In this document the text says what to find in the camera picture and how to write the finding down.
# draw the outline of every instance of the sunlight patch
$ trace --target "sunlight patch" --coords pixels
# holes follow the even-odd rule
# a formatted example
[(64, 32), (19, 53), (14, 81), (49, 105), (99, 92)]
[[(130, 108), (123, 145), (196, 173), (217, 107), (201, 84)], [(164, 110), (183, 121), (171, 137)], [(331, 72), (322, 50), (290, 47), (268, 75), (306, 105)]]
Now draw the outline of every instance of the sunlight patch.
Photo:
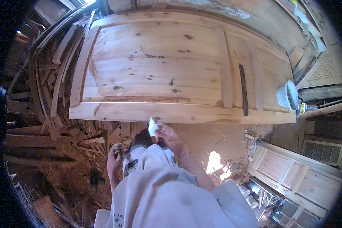
[(220, 155), (213, 151), (209, 154), (208, 166), (206, 167), (206, 174), (210, 174), (218, 169), (221, 169), (223, 166), (220, 163)]

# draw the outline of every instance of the clutter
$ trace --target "clutter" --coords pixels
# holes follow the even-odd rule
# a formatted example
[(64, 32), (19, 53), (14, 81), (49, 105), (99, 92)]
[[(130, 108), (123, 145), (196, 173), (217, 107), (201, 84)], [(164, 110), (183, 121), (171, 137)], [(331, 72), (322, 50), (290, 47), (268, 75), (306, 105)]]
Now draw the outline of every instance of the clutter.
[(248, 188), (247, 188), (246, 186), (244, 186), (244, 185), (241, 185), (241, 186), (239, 187), (239, 190), (241, 191), (241, 193), (242, 193), (242, 195), (243, 195), (244, 198), (246, 198), (246, 197), (251, 193), (250, 189), (248, 189)]
[(251, 209), (255, 209), (259, 205), (259, 203), (253, 199), (253, 196), (248, 196), (246, 198), (246, 201), (248, 205), (251, 207)]

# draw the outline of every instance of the person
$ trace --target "person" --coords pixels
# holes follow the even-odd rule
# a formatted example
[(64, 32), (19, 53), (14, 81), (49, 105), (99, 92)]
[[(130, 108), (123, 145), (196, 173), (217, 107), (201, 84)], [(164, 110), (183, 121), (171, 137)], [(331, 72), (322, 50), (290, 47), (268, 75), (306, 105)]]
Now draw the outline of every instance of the person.
[[(97, 211), (94, 228), (258, 227), (236, 183), (215, 187), (176, 132), (165, 124), (158, 127), (158, 144), (143, 130), (129, 152), (120, 143), (110, 150), (112, 205), (110, 211)], [(119, 181), (122, 157), (125, 177)]]

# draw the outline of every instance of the hand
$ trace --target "hand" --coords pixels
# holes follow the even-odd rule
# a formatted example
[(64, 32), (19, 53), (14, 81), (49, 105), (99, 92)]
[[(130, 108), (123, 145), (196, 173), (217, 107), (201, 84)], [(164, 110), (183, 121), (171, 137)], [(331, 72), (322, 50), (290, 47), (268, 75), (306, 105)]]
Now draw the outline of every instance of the hand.
[(157, 124), (156, 141), (162, 140), (166, 146), (177, 156), (188, 154), (187, 146), (179, 139), (173, 128), (165, 124)]
[(124, 149), (121, 143), (116, 143), (110, 149), (108, 153), (108, 176), (111, 179), (113, 175), (117, 175), (117, 172), (122, 164)]

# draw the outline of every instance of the raised door panel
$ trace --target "raised door panel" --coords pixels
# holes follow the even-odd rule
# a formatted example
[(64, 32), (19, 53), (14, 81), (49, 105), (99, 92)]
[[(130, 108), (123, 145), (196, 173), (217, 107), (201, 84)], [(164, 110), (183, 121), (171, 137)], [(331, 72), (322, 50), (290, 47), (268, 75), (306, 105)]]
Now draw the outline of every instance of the raised door panel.
[(301, 175), (302, 168), (302, 164), (294, 161), (281, 185), (289, 190), (292, 190), (292, 187), (298, 181)]
[(101, 28), (82, 101), (220, 104), (217, 55), (214, 30), (207, 27), (143, 22)]
[(247, 101), (249, 108), (256, 108), (256, 90), (253, 72), (252, 53), (249, 48), (249, 41), (235, 33), (226, 32), (226, 39), (229, 49), (230, 68), (233, 77), (233, 106), (242, 107), (242, 84), (239, 65), (244, 68), (246, 78)]
[(278, 182), (283, 176), (288, 163), (288, 158), (267, 151), (262, 158), (257, 171)]
[(334, 202), (340, 187), (341, 182), (308, 169), (296, 193), (328, 209)]
[(281, 107), (276, 99), (277, 89), (287, 80), (294, 81), (291, 69), (287, 68), (288, 62), (260, 46), (256, 46), (256, 55), (262, 82), (263, 110), (289, 112), (289, 109)]

